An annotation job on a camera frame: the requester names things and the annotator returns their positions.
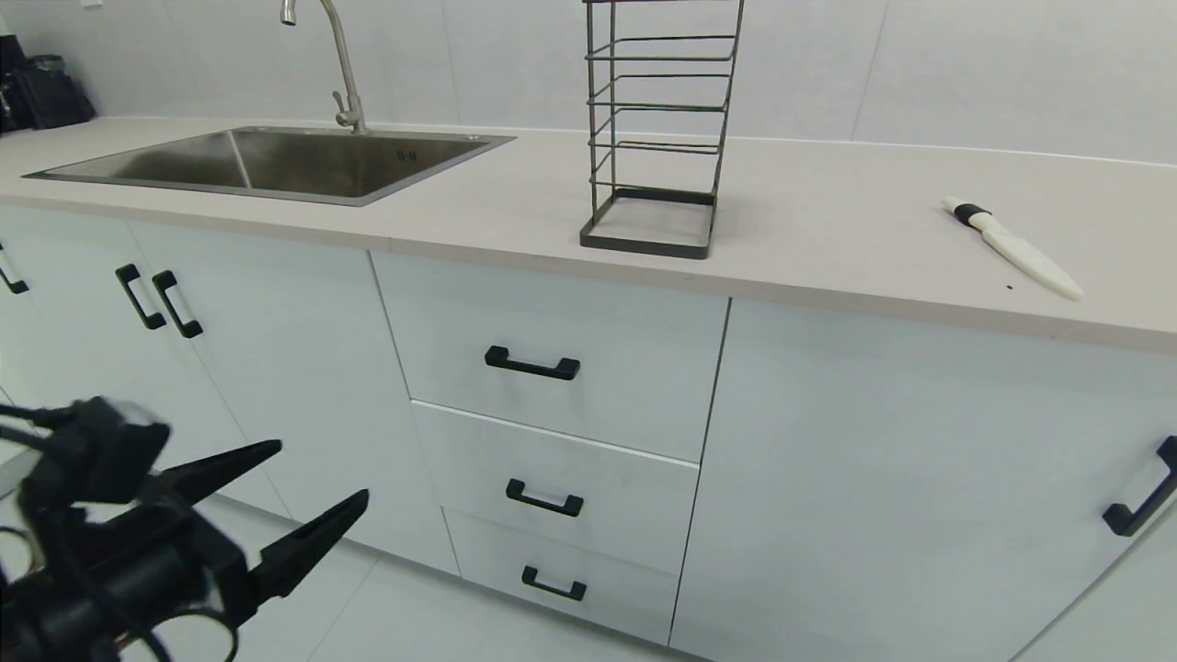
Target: stainless steel sink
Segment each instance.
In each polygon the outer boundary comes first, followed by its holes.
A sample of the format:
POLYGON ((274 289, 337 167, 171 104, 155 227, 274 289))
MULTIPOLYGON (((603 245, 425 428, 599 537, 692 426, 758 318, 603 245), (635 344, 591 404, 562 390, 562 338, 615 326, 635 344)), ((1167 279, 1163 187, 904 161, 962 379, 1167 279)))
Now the stainless steel sink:
POLYGON ((364 206, 512 140, 248 126, 26 174, 364 206))

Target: kitchen counter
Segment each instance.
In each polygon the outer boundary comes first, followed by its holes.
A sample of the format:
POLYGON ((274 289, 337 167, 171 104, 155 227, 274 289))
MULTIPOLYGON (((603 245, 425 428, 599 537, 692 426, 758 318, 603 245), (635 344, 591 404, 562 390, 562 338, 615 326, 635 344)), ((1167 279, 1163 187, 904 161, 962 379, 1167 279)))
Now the kitchen counter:
MULTIPOLYGON (((101 119, 5 135, 0 203, 1177 355, 1177 167, 732 139, 703 262, 579 246, 591 213, 584 132, 486 130, 518 139, 366 207, 20 177, 252 124, 287 123, 101 119), (1088 298, 1008 264, 940 210, 946 194, 992 210, 1088 298)), ((683 163, 644 164, 643 183, 674 184, 683 163)))

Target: metal dish rack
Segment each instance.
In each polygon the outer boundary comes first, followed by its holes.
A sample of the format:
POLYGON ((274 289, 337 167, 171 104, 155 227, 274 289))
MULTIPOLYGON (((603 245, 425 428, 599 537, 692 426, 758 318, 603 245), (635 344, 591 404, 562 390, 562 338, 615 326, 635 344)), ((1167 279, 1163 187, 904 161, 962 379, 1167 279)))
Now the metal dish rack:
POLYGON ((580 245, 593 249, 607 249, 614 251, 627 251, 634 253, 646 253, 654 256, 705 259, 711 252, 711 238, 714 230, 716 207, 719 198, 719 176, 723 171, 724 147, 727 140, 727 117, 731 110, 732 80, 736 73, 736 57, 739 52, 740 29, 744 24, 744 0, 738 0, 736 8, 734 31, 726 34, 698 34, 698 35, 671 35, 671 37, 625 37, 619 38, 617 33, 618 5, 633 2, 660 2, 671 5, 674 1, 691 0, 583 0, 587 11, 587 40, 588 52, 585 59, 588 62, 588 150, 592 158, 592 171, 590 173, 590 185, 592 186, 592 218, 580 230, 580 245), (609 5, 609 40, 598 46, 596 42, 593 8, 597 5, 609 5), (724 42, 730 42, 731 48, 726 48, 724 42), (657 54, 652 52, 638 52, 633 54, 619 53, 620 48, 632 47, 657 47, 657 46, 724 46, 719 54, 657 54), (607 82, 598 86, 598 62, 609 66, 607 82), (722 67, 716 62, 726 62, 720 72, 685 71, 673 73, 652 73, 649 71, 618 72, 618 65, 624 64, 626 68, 636 67, 640 64, 671 62, 687 65, 689 67, 722 67), (631 79, 725 79, 726 93, 723 101, 718 104, 684 104, 684 102, 653 102, 631 101, 618 99, 618 85, 623 80, 631 79), (604 123, 598 124, 600 110, 606 110, 607 115, 604 123), (639 140, 618 139, 617 120, 620 113, 627 112, 670 112, 670 113, 716 113, 722 117, 718 135, 710 140, 639 140), (681 188, 667 188, 659 186, 643 186, 633 183, 619 183, 617 178, 617 153, 618 151, 638 150, 647 152, 669 152, 691 154, 693 157, 714 157, 714 177, 711 190, 691 191, 681 188), (603 198, 603 188, 607 188, 609 194, 603 198), (626 239, 619 237, 594 234, 598 224, 605 219, 614 203, 621 199, 652 200, 663 203, 678 203, 685 205, 699 205, 706 208, 707 220, 705 229, 705 240, 701 245, 678 244, 660 240, 626 239))

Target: black cabinet handle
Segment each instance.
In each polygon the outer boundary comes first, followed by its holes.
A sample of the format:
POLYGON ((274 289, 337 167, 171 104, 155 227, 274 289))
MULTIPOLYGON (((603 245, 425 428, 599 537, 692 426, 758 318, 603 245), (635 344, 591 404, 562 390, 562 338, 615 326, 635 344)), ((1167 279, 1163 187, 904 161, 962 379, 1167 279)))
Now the black cabinet handle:
MULTIPOLYGON (((0 244, 0 251, 4 250, 4 245, 0 244)), ((4 284, 8 286, 8 291, 13 294, 22 294, 28 291, 28 283, 24 280, 8 280, 8 274, 4 272, 4 267, 0 267, 0 279, 4 284)))
POLYGON ((531 588, 539 589, 541 591, 547 591, 547 593, 551 593, 551 594, 556 594, 556 595, 558 595, 560 597, 566 597, 566 598, 572 600, 574 602, 580 602, 581 600, 584 600, 585 598, 585 590, 588 589, 588 587, 581 584, 580 582, 572 582, 572 589, 571 590, 561 591, 560 589, 558 589, 556 587, 550 587, 547 584, 541 584, 541 583, 537 582, 536 577, 538 577, 538 576, 539 576, 539 570, 532 568, 531 565, 524 565, 524 568, 523 568, 523 583, 527 584, 531 588))
POLYGON ((175 274, 172 273, 171 270, 157 273, 152 277, 151 282, 155 284, 155 291, 159 292, 159 298, 164 299, 164 306, 167 307, 167 315, 172 316, 172 322, 175 323, 175 326, 180 330, 181 336, 185 338, 195 338, 205 332, 205 327, 201 326, 195 319, 192 322, 180 322, 180 316, 175 312, 175 306, 172 305, 172 299, 167 297, 167 291, 178 285, 175 274))
POLYGON ((527 505, 534 505, 536 508, 543 508, 544 510, 551 510, 552 512, 559 512, 560 515, 566 515, 568 517, 580 515, 580 509, 584 508, 585 504, 585 499, 576 495, 568 495, 568 498, 564 499, 564 505, 548 503, 538 498, 531 498, 530 496, 524 496, 523 494, 526 488, 527 484, 523 481, 511 478, 507 482, 507 498, 511 501, 518 501, 519 503, 526 503, 527 505))
POLYGON ((552 379, 563 379, 565 382, 576 379, 577 372, 580 372, 580 362, 574 358, 561 358, 556 368, 544 368, 543 365, 511 360, 510 356, 511 352, 506 347, 491 345, 491 349, 486 350, 486 365, 526 372, 528 375, 539 375, 540 377, 551 377, 552 379))
POLYGON ((131 299, 131 305, 133 305, 135 307, 135 312, 139 313, 139 322, 142 322, 144 326, 146 326, 148 331, 154 331, 167 324, 161 313, 153 312, 147 315, 147 312, 144 311, 144 306, 139 303, 139 298, 131 291, 131 284, 139 279, 139 269, 135 265, 128 264, 120 266, 114 270, 114 276, 122 285, 122 291, 126 292, 127 298, 131 299))
POLYGON ((1104 511, 1104 522, 1117 536, 1130 538, 1143 528, 1153 515, 1161 511, 1169 497, 1177 492, 1177 437, 1169 437, 1165 443, 1157 449, 1157 455, 1169 465, 1169 477, 1161 482, 1152 496, 1144 502, 1139 510, 1132 509, 1123 503, 1113 503, 1104 511))

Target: black robotic arm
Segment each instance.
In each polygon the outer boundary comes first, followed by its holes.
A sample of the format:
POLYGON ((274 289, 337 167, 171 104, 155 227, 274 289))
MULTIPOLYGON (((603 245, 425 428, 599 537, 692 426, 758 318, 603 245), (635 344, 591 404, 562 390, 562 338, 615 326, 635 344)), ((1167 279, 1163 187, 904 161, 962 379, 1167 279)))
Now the black robotic arm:
POLYGON ((367 509, 361 490, 261 550, 241 549, 192 505, 281 450, 268 441, 153 475, 171 429, 105 398, 58 410, 0 404, 0 416, 51 430, 0 425, 0 438, 40 451, 16 499, 40 568, 9 583, 0 568, 2 662, 117 662, 142 640, 171 662, 152 629, 174 617, 213 618, 233 635, 266 601, 286 597, 367 509), (131 504, 102 523, 79 503, 131 504))

